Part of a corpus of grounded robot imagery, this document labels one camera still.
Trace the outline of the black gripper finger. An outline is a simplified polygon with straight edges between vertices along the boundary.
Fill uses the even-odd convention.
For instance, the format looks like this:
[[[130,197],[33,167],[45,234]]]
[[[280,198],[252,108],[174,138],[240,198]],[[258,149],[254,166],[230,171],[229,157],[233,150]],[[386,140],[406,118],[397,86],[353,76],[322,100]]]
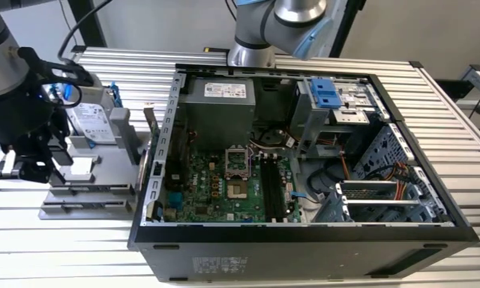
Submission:
[[[59,166],[70,166],[73,164],[65,141],[69,134],[69,125],[65,120],[50,120],[43,126],[42,162],[49,167],[54,167],[53,160]]]
[[[0,180],[19,179],[23,181],[47,183],[50,169],[46,157],[38,148],[2,146],[5,159],[0,161]]]

